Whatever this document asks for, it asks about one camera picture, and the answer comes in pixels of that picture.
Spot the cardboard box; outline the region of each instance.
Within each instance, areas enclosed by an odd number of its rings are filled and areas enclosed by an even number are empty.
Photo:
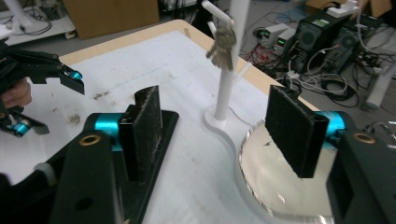
[[[313,14],[320,9],[325,7],[333,6],[332,2],[338,2],[344,4],[346,0],[307,0],[305,3],[305,9],[307,14]],[[369,13],[374,17],[380,17],[387,11],[392,9],[392,3],[390,0],[362,0],[363,1],[363,11]]]
[[[64,0],[64,5],[81,39],[160,21],[157,0]]]

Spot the computer tower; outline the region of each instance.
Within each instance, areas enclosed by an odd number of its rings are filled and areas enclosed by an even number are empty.
[[[361,38],[362,40],[370,37],[379,27],[381,20],[361,15]],[[338,36],[332,42],[332,46],[338,45],[337,49],[331,50],[324,58],[323,70],[328,73],[339,74],[347,66],[347,63],[359,54],[362,49],[358,36],[358,27],[356,20],[348,21],[340,29]]]
[[[297,73],[305,72],[310,58],[321,49],[331,46],[348,18],[349,16],[335,18],[322,10],[302,19],[295,35],[298,44],[294,53],[296,57],[292,61],[293,70]],[[310,65],[319,65],[322,60],[323,55],[319,54]]]

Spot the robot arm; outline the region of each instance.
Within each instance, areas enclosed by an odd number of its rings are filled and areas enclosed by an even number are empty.
[[[45,52],[11,49],[6,39],[0,41],[0,94],[5,93],[24,77],[34,84],[46,84],[49,77],[57,77],[61,84],[84,94],[80,72],[61,63],[58,55]],[[47,125],[24,116],[22,107],[7,109],[0,100],[0,130],[15,136],[24,136],[31,128],[38,134],[48,133]]]

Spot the key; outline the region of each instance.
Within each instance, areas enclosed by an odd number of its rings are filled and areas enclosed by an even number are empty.
[[[236,43],[236,36],[233,29],[220,27],[215,33],[215,44],[207,52],[206,58],[211,58],[212,63],[220,69],[228,68],[233,70],[233,60],[231,49]]]

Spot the round base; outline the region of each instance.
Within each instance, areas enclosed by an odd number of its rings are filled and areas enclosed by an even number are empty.
[[[226,120],[218,120],[215,118],[216,106],[208,108],[205,112],[205,125],[211,131],[220,134],[224,137],[235,150],[237,150],[250,128],[244,121],[236,116],[236,114],[228,108]]]
[[[262,121],[247,134],[239,151],[237,185],[249,206],[267,216],[303,223],[333,223],[326,180],[335,154],[334,150],[322,149],[314,177],[301,179]]]

